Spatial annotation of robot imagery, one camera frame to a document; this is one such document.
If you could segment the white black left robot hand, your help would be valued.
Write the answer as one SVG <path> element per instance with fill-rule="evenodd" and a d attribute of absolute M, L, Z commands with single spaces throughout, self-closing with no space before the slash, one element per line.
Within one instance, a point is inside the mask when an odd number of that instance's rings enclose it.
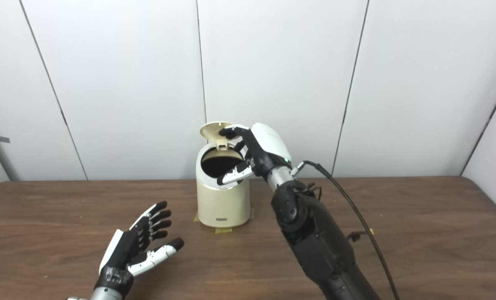
<path fill-rule="evenodd" d="M 175 255 L 184 247 L 177 237 L 160 247 L 149 250 L 155 240 L 168 235 L 172 212 L 161 201 L 141 213 L 128 230 L 113 234 L 99 266 L 99 277 L 93 288 L 92 300 L 124 300 L 135 278 Z"/>

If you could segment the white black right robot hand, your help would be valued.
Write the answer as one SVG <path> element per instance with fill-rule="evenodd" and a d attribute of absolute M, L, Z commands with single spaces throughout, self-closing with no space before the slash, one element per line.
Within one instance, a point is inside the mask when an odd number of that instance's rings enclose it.
<path fill-rule="evenodd" d="M 217 178 L 218 185 L 227 185 L 255 175 L 263 178 L 272 191 L 293 181 L 292 157 L 280 135 L 268 125 L 255 123 L 251 127 L 229 125 L 219 135 L 230 139 L 240 137 L 247 148 L 244 161 Z"/>

